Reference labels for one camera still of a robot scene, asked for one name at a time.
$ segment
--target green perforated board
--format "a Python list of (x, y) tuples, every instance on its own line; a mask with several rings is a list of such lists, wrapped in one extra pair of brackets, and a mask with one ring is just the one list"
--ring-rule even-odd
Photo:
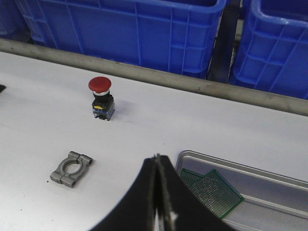
[(229, 214), (244, 199), (216, 170), (203, 176), (182, 169), (180, 177), (201, 203), (219, 218)]

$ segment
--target metal tray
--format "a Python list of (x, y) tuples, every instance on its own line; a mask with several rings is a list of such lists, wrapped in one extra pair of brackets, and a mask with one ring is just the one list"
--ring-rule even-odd
[(308, 182), (193, 151), (179, 154), (182, 168), (206, 174), (216, 169), (244, 197), (223, 220), (239, 231), (308, 231)]

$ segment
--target black object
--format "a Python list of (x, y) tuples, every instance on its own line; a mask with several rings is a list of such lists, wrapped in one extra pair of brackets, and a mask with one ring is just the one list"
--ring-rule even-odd
[(241, 0), (232, 0), (222, 12), (207, 80), (227, 83), (232, 62), (233, 46)]
[(93, 94), (95, 100), (92, 103), (93, 114), (95, 118), (110, 120), (114, 113), (114, 98), (108, 93), (104, 96)]
[(0, 84), (0, 93), (5, 89), (6, 87), (4, 85)]
[(92, 231), (234, 231), (185, 186), (167, 156), (145, 159), (131, 188)]

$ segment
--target yellow label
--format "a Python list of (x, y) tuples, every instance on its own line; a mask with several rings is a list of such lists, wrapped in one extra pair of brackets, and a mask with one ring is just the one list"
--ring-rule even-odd
[(104, 109), (103, 107), (101, 106), (94, 106), (95, 109)]

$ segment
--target white table surface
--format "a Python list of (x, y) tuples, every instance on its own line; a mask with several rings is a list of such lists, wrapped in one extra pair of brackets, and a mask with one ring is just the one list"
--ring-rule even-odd
[[(156, 153), (193, 150), (308, 181), (308, 117), (109, 76), (116, 111), (94, 119), (102, 74), (0, 52), (0, 230), (85, 231)], [(71, 189), (49, 179), (69, 151), (94, 159)]]

